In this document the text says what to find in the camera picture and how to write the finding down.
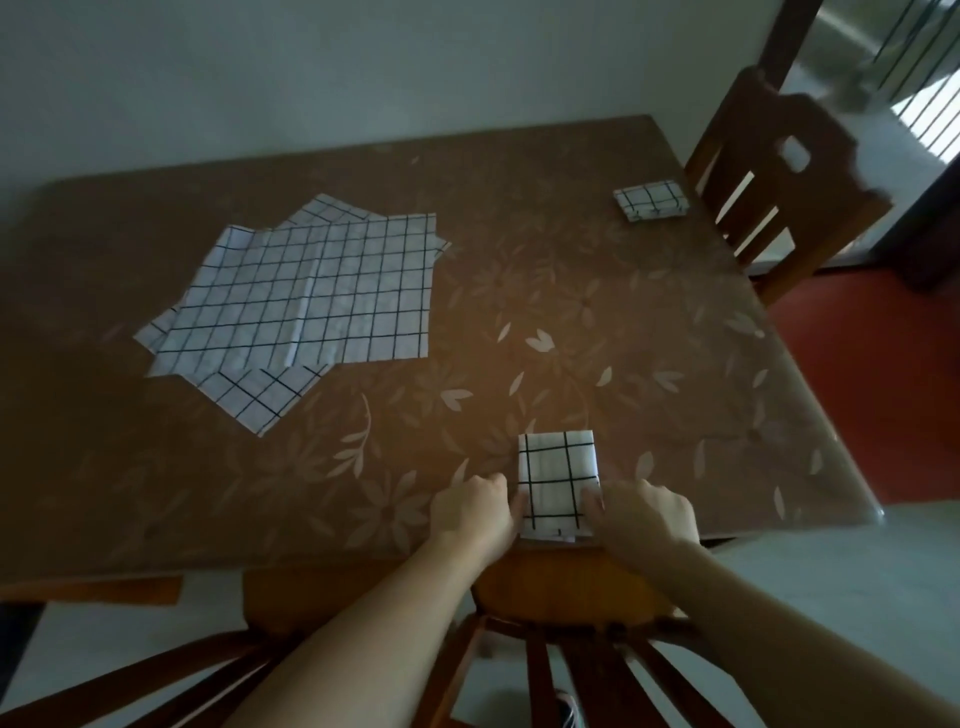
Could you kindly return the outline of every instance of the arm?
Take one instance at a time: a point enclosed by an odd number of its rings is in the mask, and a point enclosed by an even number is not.
[[[960,711],[725,569],[689,501],[646,481],[585,492],[594,533],[682,609],[770,726],[956,728]]]
[[[409,725],[457,605],[524,505],[508,503],[501,474],[437,494],[420,550],[281,663],[228,728]]]

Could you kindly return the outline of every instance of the hand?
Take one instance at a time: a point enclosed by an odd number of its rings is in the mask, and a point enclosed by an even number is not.
[[[517,493],[507,499],[507,478],[495,473],[475,475],[466,483],[437,493],[430,504],[430,536],[452,534],[478,568],[485,569],[514,542],[523,520],[527,496]]]
[[[700,544],[690,501],[662,486],[646,480],[605,483],[602,499],[597,489],[584,489],[581,498],[600,543],[625,567],[645,576],[669,570],[684,545]]]

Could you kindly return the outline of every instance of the red floor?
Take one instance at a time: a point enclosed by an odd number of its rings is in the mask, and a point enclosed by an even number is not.
[[[771,309],[882,503],[960,498],[960,324],[891,272],[806,280]]]

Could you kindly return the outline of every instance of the shoe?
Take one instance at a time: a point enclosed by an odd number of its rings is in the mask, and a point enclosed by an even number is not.
[[[577,698],[569,692],[556,691],[557,707],[560,711],[560,728],[584,728],[584,719],[580,715]]]

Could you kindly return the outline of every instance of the checkered napkin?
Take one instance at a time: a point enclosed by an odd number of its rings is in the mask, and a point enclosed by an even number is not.
[[[227,228],[180,303],[134,336],[157,355],[148,376],[182,375],[262,436],[334,364],[426,356],[449,247],[435,226],[319,195],[275,229]]]
[[[630,222],[657,220],[661,217],[686,215],[690,203],[681,187],[672,181],[638,184],[613,192],[623,213]]]
[[[520,536],[573,541],[591,531],[580,504],[600,483],[592,430],[519,436],[519,487],[530,494]]]

